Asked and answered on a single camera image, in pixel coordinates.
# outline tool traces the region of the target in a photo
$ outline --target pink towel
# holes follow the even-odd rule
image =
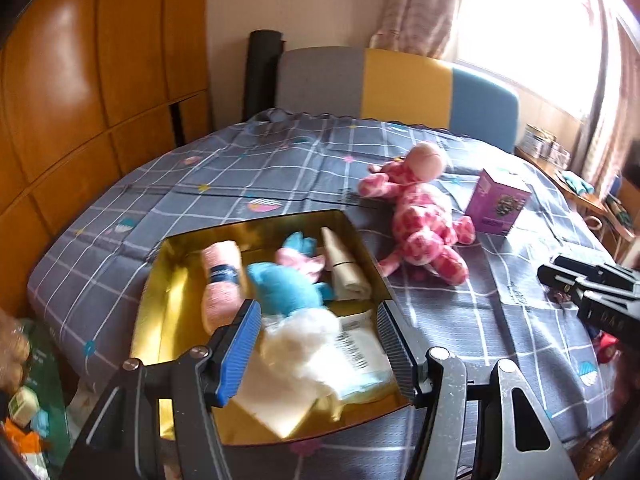
[[[299,270],[311,283],[317,282],[324,270],[324,256],[310,258],[290,247],[281,247],[276,251],[276,263]]]
[[[244,301],[240,249],[232,240],[210,245],[202,251],[202,265],[209,282],[202,297],[202,324],[211,335],[234,320]]]

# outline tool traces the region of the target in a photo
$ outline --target purple box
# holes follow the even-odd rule
[[[465,214],[476,231],[505,235],[531,192],[522,179],[504,170],[482,170]]]

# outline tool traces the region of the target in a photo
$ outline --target bed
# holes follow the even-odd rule
[[[487,365],[517,362],[568,444],[611,415],[613,370],[598,366],[576,308],[549,298],[536,268],[561,252],[610,256],[553,183],[529,163],[481,140],[424,126],[273,108],[177,148],[129,173],[91,205],[33,271],[31,304],[76,372],[96,391],[127,358],[138,303],[163,238],[263,216],[340,208],[372,254],[393,247],[392,210],[354,193],[367,165],[416,142],[448,155],[437,186],[460,215],[484,164],[518,174],[532,195],[507,237],[459,246],[464,285],[401,267],[390,277],[406,316],[433,345]],[[298,444],[229,447],[235,479],[401,478],[424,414],[412,408]],[[472,407],[461,468],[472,465]]]

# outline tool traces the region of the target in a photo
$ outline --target window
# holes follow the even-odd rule
[[[597,0],[463,0],[457,60],[509,79],[576,118],[600,68]]]

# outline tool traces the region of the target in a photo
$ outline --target metal screw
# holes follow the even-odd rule
[[[445,361],[446,359],[449,359],[450,355],[449,350],[441,346],[434,346],[429,350],[429,354],[431,354],[431,357],[437,359],[438,361]]]
[[[518,369],[516,363],[514,363],[511,359],[500,359],[498,361],[498,366],[500,367],[500,370],[508,374]]]
[[[206,346],[194,346],[189,350],[189,355],[194,359],[203,359],[209,355],[209,349]]]
[[[140,366],[140,359],[136,359],[135,357],[131,359],[127,359],[122,363],[122,368],[124,368],[127,372],[132,372],[136,370]]]

